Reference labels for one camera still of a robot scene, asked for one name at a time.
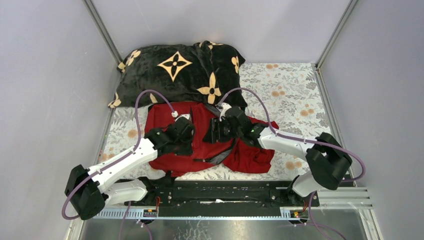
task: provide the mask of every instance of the white wall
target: white wall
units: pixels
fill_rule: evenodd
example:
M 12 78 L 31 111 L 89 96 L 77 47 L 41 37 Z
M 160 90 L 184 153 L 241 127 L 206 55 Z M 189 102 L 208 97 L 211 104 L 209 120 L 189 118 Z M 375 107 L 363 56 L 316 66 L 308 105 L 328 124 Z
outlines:
M 96 159 L 116 64 L 81 0 L 0 5 L 0 238 L 60 240 L 65 185 Z
M 349 0 L 94 0 L 122 56 L 155 44 L 203 40 L 248 62 L 315 63 Z
M 321 69 L 385 240 L 424 234 L 423 13 L 422 0 L 360 1 Z

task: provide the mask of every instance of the pillowcase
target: pillowcase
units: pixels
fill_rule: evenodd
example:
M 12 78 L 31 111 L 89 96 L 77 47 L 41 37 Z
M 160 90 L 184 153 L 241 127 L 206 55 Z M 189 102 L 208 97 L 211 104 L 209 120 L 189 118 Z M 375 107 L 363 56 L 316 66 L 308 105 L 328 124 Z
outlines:
M 134 107 L 137 96 L 147 89 L 158 91 L 170 102 L 215 105 L 229 90 L 240 87 L 239 66 L 244 62 L 234 47 L 211 41 L 137 48 L 118 65 L 122 79 L 108 106 Z M 164 102 L 155 93 L 147 93 L 138 107 Z M 230 93 L 225 102 L 247 107 L 240 90 Z

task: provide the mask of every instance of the cable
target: cable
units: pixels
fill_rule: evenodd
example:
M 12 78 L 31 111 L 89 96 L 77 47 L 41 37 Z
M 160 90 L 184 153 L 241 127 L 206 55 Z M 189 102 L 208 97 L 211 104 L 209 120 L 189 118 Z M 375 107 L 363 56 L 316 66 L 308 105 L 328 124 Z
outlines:
M 138 220 L 137 223 L 140 223 L 141 227 L 145 227 L 147 229 L 148 235 L 150 236 L 150 240 L 153 240 L 152 231 L 150 230 L 149 226 L 147 226 L 147 224 L 141 222 L 140 220 Z
M 303 205 L 303 209 L 302 209 L 302 213 L 304 213 L 306 211 L 306 208 L 308 207 L 308 202 L 304 201 L 304 205 Z
M 341 232 L 337 231 L 336 229 L 334 229 L 330 226 L 322 225 L 322 224 L 319 224 L 319 223 L 317 223 L 316 225 L 318 225 L 318 227 L 320 227 L 320 228 L 333 231 L 336 234 L 338 234 L 342 239 L 347 240 L 347 238 Z M 315 226 L 315 225 L 313 223 L 299 223 L 299 224 L 296 224 L 296 225 L 283 225 L 283 226 L 280 226 L 280 228 L 295 228 L 295 227 L 304 227 L 304 226 Z
M 155 198 L 156 198 L 156 217 L 157 217 L 158 216 L 158 207 L 159 207 L 159 204 L 161 204 L 161 197 L 157 196 Z
M 147 90 L 144 90 L 144 91 L 142 91 L 139 95 L 138 95 L 138 97 L 137 97 L 137 100 L 135 101 L 135 115 L 134 115 L 134 117 L 135 117 L 135 122 L 136 122 L 136 124 L 137 124 L 137 133 L 138 133 L 138 139 L 137 139 L 137 143 L 135 144 L 135 146 L 134 146 L 134 148 L 133 148 L 133 151 L 135 151 L 138 147 L 139 147 L 139 145 L 140 145 L 140 141 L 142 140 L 142 130 L 140 129 L 140 122 L 139 122 L 139 111 L 138 111 L 138 106 L 139 106 L 139 101 L 140 101 L 140 98 L 145 94 L 145 93 L 155 93 L 155 94 L 157 94 L 157 95 L 159 95 L 167 104 L 168 104 L 168 106 L 169 106 L 169 108 L 171 108 L 171 111 L 172 111 L 172 113 L 175 113 L 175 110 L 174 110 L 174 108 L 172 107 L 172 105 L 170 104 L 170 102 L 161 94 L 161 93 L 159 93 L 158 91 L 155 91 L 155 90 L 151 90 L 151 89 L 147 89 Z M 122 156 L 122 157 L 120 157 L 119 159 L 117 159 L 117 160 L 115 160 L 114 162 L 112 162 L 111 164 L 109 164 L 109 165 L 106 165 L 106 166 L 104 166 L 104 167 L 102 167 L 101 169 L 100 169 L 100 172 L 104 172 L 105 170 L 107 170 L 108 168 L 110 168 L 110 167 L 112 167 L 112 166 L 114 166 L 114 165 L 116 165 L 116 164 L 118 164 L 119 162 L 121 162 L 122 160 L 124 160 L 126 157 L 128 157 L 129 155 L 131 155 L 132 154 L 132 152 L 130 151 L 130 152 L 128 152 L 127 154 L 125 154 L 124 156 Z M 77 219 L 78 217 L 79 217 L 79 215 L 76 215 L 76 216 L 68 216 L 68 215 L 66 215 L 66 208 L 67 208 L 67 206 L 68 206 L 68 204 L 69 204 L 69 202 L 71 201 L 71 199 L 72 199 L 72 197 L 75 195 L 75 193 L 82 187 L 82 186 L 84 186 L 90 179 L 92 179 L 93 177 L 95 177 L 96 175 L 98 175 L 99 174 L 99 172 L 98 171 L 95 171 L 95 172 L 93 172 L 91 175 L 89 175 L 88 177 L 86 177 L 84 180 L 82 180 L 71 192 L 70 192 L 70 194 L 67 196 L 67 198 L 66 198 L 66 200 L 65 200 L 65 202 L 64 202 L 64 204 L 63 204 L 63 206 L 62 206 L 62 217 L 64 218 L 64 219 L 66 219 L 66 220 L 74 220 L 74 219 Z
M 124 228 L 125 218 L 127 217 L 127 214 L 128 214 L 128 212 L 130 211 L 130 207 L 131 207 L 131 201 L 129 201 L 129 202 L 128 202 L 128 207 L 126 208 L 126 211 L 125 211 L 125 213 L 123 214 L 122 221 L 120 222 L 119 240 L 121 240 L 121 233 L 122 233 L 122 229 Z
M 268 121 L 268 126 L 269 126 L 269 128 L 270 128 L 270 130 L 274 133 L 274 134 L 276 134 L 277 136 L 279 136 L 279 137 L 282 137 L 282 138 L 285 138 L 285 139 L 289 139 L 289 140 L 294 140 L 294 141 L 298 141 L 298 142 L 306 142 L 306 143 L 310 143 L 310 144 L 318 144 L 318 145 L 321 145 L 321 146 L 326 146 L 326 147 L 330 147 L 330 148 L 333 148 L 333 149 L 336 149 L 336 150 L 339 150 L 339 151 L 341 151 L 341 152 L 344 152 L 344 153 L 346 153 L 346 154 L 349 154 L 350 156 L 352 156 L 352 157 L 354 157 L 358 162 L 359 162 L 359 164 L 360 164 L 360 166 L 361 166 L 361 168 L 362 168 L 362 172 L 361 172 L 361 174 L 359 175 L 359 176 L 357 176 L 357 177 L 355 177 L 355 178 L 352 178 L 352 179 L 345 179 L 345 180 L 342 180 L 342 182 L 353 182 L 353 181 L 355 181 L 355 180 L 358 180 L 358 179 L 361 179 L 364 175 L 365 175 L 365 172 L 366 172 L 366 168 L 365 168 L 365 163 L 361 160 L 361 158 L 358 156 L 358 155 L 356 155 L 355 153 L 353 153 L 353 152 L 351 152 L 351 151 L 349 151 L 349 150 L 346 150 L 346 149 L 344 149 L 344 148 L 342 148 L 342 147 L 339 147 L 339 146 L 336 146 L 336 145 L 333 145 L 333 144 L 330 144 L 330 143 L 326 143 L 326 142 L 321 142 L 321 141 L 314 141 L 314 140 L 309 140 L 309 139 L 302 139 L 302 138 L 299 138 L 299 137 L 294 137 L 294 136 L 287 136 L 287 135 L 283 135 L 283 134 L 281 134 L 281 133 L 279 133 L 279 132 L 276 132 L 276 130 L 274 129 L 274 127 L 272 126 L 272 124 L 271 124 L 271 120 L 270 120 L 270 115 L 269 115 L 269 113 L 268 113 L 268 110 L 267 110 L 267 108 L 265 107 L 265 104 L 264 104 L 264 102 L 261 100 L 261 98 L 254 92 L 254 91 L 252 91 L 252 90 L 250 90 L 250 89 L 248 89 L 248 88 L 245 88 L 245 87 L 236 87 L 236 88 L 233 88 L 233 89 L 231 89 L 230 91 L 228 91 L 223 97 L 222 97 L 222 99 L 218 102 L 218 105 L 219 104 L 222 104 L 224 101 L 225 101 L 225 99 L 228 97 L 228 95 L 230 94 L 230 93 L 232 93 L 232 92 L 234 92 L 234 91 L 237 91 L 237 90 L 244 90 L 244 91 L 248 91 L 248 92 L 250 92 L 251 94 L 253 94 L 257 99 L 258 99 L 258 101 L 259 101 L 259 103 L 262 105 L 262 107 L 263 107 L 263 110 L 265 111 L 265 114 L 266 114 L 266 119 L 267 119 L 267 121 Z M 324 236 L 324 237 L 326 237 L 327 239 L 329 239 L 329 240 L 332 240 L 328 235 L 326 235 L 320 228 L 319 228 L 319 226 L 320 226 L 320 224 L 318 224 L 318 223 L 316 223 L 315 222 L 315 220 L 314 220 L 314 218 L 313 218 L 313 216 L 312 216 L 312 211 L 311 211 L 311 205 L 312 205 L 312 199 L 313 199 L 313 197 L 314 197 L 314 194 L 316 193 L 316 191 L 314 191 L 312 194 L 311 194 L 311 196 L 310 196 L 310 199 L 309 199 L 309 206 L 308 206 L 308 210 L 309 210 L 309 218 L 312 220 L 312 222 L 313 222 L 313 225 L 316 227 L 316 229 Z M 325 226 L 325 225 L 321 225 L 321 227 L 322 228 L 327 228 L 327 229 L 331 229 L 331 230 L 333 230 L 334 232 L 336 232 L 336 230 L 335 229 L 333 229 L 333 228 L 331 228 L 331 227 L 329 227 L 329 226 Z M 343 239 L 346 239 L 341 233 L 339 233 L 338 232 L 338 234 L 343 238 Z
M 342 180 L 342 182 L 352 182 L 352 181 L 355 181 L 355 180 L 358 180 L 358 179 L 361 179 L 364 175 L 365 175 L 365 172 L 366 172 L 366 168 L 365 168 L 365 163 L 361 160 L 361 158 L 358 156 L 358 155 L 356 155 L 355 153 L 353 153 L 353 152 L 351 152 L 351 151 L 349 151 L 349 150 L 346 150 L 346 149 L 344 149 L 344 148 L 342 148 L 342 147 L 339 147 L 339 146 L 336 146 L 336 145 L 333 145 L 333 144 L 330 144 L 330 143 L 326 143 L 326 142 L 321 142 L 321 141 L 315 141 L 315 140 L 309 140 L 309 139 L 303 139 L 303 138 L 300 138 L 300 137 L 295 137 L 295 136 L 287 136 L 287 135 L 283 135 L 283 134 L 281 134 L 281 133 L 279 133 L 279 132 L 276 132 L 276 130 L 274 129 L 274 127 L 273 127 L 273 125 L 271 124 L 271 120 L 270 120 L 270 115 L 268 114 L 268 110 L 267 110 L 267 108 L 265 107 L 265 104 L 264 104 L 264 102 L 261 100 L 261 98 L 254 92 L 254 91 L 252 91 L 252 90 L 250 90 L 250 89 L 248 89 L 248 88 L 245 88 L 245 87 L 236 87 L 236 88 L 233 88 L 233 89 L 231 89 L 230 91 L 228 91 L 223 97 L 222 97 L 222 99 L 218 102 L 218 105 L 219 104 L 222 104 L 224 101 L 225 101 L 225 99 L 228 97 L 228 95 L 230 94 L 230 93 L 232 93 L 232 92 L 234 92 L 234 91 L 237 91 L 237 90 L 245 90 L 245 91 L 248 91 L 248 92 L 250 92 L 251 94 L 253 94 L 258 100 L 259 100 L 259 102 L 260 102 L 260 104 L 262 105 L 262 107 L 263 107 L 263 110 L 265 111 L 265 114 L 266 114 L 266 119 L 268 120 L 268 126 L 269 126 L 269 129 L 271 130 L 271 132 L 273 132 L 274 134 L 276 134 L 277 136 L 279 136 L 279 137 L 282 137 L 282 138 L 285 138 L 285 139 L 289 139 L 289 140 L 294 140 L 294 141 L 298 141 L 298 142 L 306 142 L 306 143 L 310 143 L 310 144 L 318 144 L 318 145 L 321 145 L 321 146 L 326 146 L 326 147 L 330 147 L 330 148 L 333 148 L 333 149 L 336 149 L 336 150 L 339 150 L 339 151 L 341 151 L 341 152 L 344 152 L 344 153 L 346 153 L 346 154 L 349 154 L 350 156 L 352 156 L 352 157 L 354 157 L 358 162 L 359 162 L 359 164 L 360 164 L 360 166 L 361 166 L 361 168 L 362 168 L 362 172 L 361 172 L 361 174 L 359 175 L 359 176 L 357 176 L 357 177 L 355 177 L 355 178 L 352 178 L 352 179 L 345 179 L 345 180 Z

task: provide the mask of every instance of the metal frame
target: metal frame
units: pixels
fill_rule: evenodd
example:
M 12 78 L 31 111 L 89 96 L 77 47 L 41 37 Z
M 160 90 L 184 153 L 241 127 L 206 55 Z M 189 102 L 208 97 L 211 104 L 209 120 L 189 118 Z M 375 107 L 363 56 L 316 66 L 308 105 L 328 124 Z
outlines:
M 82 0 L 82 1 L 87 7 L 87 10 L 90 13 L 95 25 L 97 26 L 98 31 L 103 37 L 104 42 L 106 43 L 107 47 L 110 50 L 110 53 L 112 53 L 112 56 L 115 59 L 116 64 L 118 65 L 119 63 L 122 62 L 121 54 L 119 53 L 117 47 L 115 46 L 114 41 L 112 40 L 111 35 L 106 29 L 106 26 L 103 23 L 102 18 L 100 17 L 99 12 L 96 9 L 96 6 L 94 5 L 92 0 Z
M 342 31 L 343 27 L 345 26 L 347 20 L 351 16 L 351 13 L 353 12 L 358 2 L 359 0 L 350 0 L 350 2 L 347 4 L 347 7 L 344 10 L 340 20 L 338 21 L 338 24 L 335 27 L 334 32 L 332 33 L 327 45 L 325 46 L 324 51 L 322 52 L 321 56 L 318 58 L 318 61 L 316 62 L 316 67 L 318 69 L 320 69 L 323 66 L 323 63 L 325 62 L 334 43 L 336 42 L 337 37 L 339 36 L 340 32 Z
M 115 61 L 117 64 L 119 64 L 122 61 L 122 57 L 119 54 L 118 49 L 116 48 L 110 34 L 108 33 L 105 24 L 103 23 L 102 19 L 100 18 L 100 15 L 93 3 L 92 0 L 83 0 L 84 4 L 87 7 L 88 12 L 92 16 L 93 21 L 95 22 L 100 34 L 102 35 L 105 43 L 107 44 L 110 52 L 112 53 Z M 319 57 L 317 63 L 312 63 L 312 69 L 315 75 L 315 79 L 319 88 L 319 91 L 321 93 L 321 99 L 325 108 L 325 111 L 328 116 L 329 124 L 331 132 L 333 133 L 335 139 L 344 146 L 344 141 L 341 135 L 340 127 L 337 123 L 337 119 L 335 114 L 332 111 L 332 105 L 331 101 L 328 97 L 328 92 L 325 86 L 325 82 L 323 79 L 323 76 L 321 74 L 320 68 L 325 62 L 325 59 L 327 58 L 329 52 L 331 51 L 337 37 L 339 36 L 341 30 L 346 24 L 347 19 L 350 17 L 352 11 L 354 10 L 355 6 L 358 4 L 359 0 L 351 0 L 346 7 L 346 10 L 344 11 L 340 21 L 338 22 L 333 34 L 331 35 L 331 38 L 329 39 L 327 45 L 325 46 L 324 51 L 322 52 L 321 56 Z M 110 125 L 112 124 L 112 116 L 114 111 L 111 109 L 110 114 L 108 116 L 108 121 L 105 126 L 105 130 L 103 133 L 103 141 L 101 142 L 101 145 L 99 147 L 98 153 L 101 152 L 103 149 L 105 143 L 106 143 L 106 133 L 110 128 Z M 350 175 L 352 178 L 355 177 L 355 174 L 352 169 L 350 169 Z M 336 191 L 330 191 L 330 190 L 320 190 L 318 191 L 318 196 L 320 199 L 320 207 L 313 207 L 312 209 L 356 209 L 358 211 L 358 214 L 361 216 L 362 225 L 365 229 L 366 236 L 369 240 L 383 240 L 382 233 L 380 230 L 380 227 L 376 221 L 375 212 L 373 210 L 372 203 L 370 201 L 370 197 L 368 195 L 368 191 L 365 187 L 339 187 Z M 133 217 L 139 218 L 141 211 L 143 209 L 147 209 L 149 207 L 134 207 L 132 210 Z M 286 211 L 289 210 L 295 210 L 297 208 L 289 208 L 289 207 L 282 207 L 281 210 L 281 219 L 285 220 L 286 217 Z M 114 214 L 121 215 L 126 211 L 125 206 L 117 206 L 112 208 L 105 208 L 96 218 L 113 218 L 111 212 L 116 212 Z M 175 217 L 161 217 L 161 219 L 169 219 L 169 220 L 176 220 Z M 183 219 L 183 220 L 232 220 L 228 217 L 182 217 L 177 219 Z M 266 217 L 241 217 L 240 220 L 267 220 Z M 80 239 L 80 235 L 82 233 L 84 227 L 84 221 L 80 220 L 79 218 L 72 220 L 69 226 L 69 229 L 66 233 L 65 240 L 78 240 Z

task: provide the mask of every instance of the floor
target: floor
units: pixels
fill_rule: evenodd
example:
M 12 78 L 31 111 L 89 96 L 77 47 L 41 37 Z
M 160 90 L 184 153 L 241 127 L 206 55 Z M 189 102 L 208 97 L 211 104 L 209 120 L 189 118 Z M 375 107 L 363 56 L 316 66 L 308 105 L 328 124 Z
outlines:
M 240 85 L 260 96 L 268 109 L 270 118 L 281 130 L 303 136 L 318 136 L 330 133 L 329 120 L 324 110 L 320 91 L 317 87 L 310 63 L 245 63 L 240 67 Z M 248 116 L 265 120 L 265 112 L 257 99 L 244 92 L 248 104 Z M 147 108 L 138 111 L 143 129 Z M 99 161 L 105 161 L 134 145 L 137 141 L 136 122 L 133 107 L 118 107 L 112 116 L 111 126 L 106 135 Z M 292 180 L 308 170 L 308 164 L 291 155 L 276 152 L 268 173 L 247 174 L 234 172 L 224 165 L 189 172 L 179 180 Z M 163 177 L 162 170 L 155 170 L 149 164 L 140 166 L 124 178 L 134 179 L 146 176 L 150 179 Z

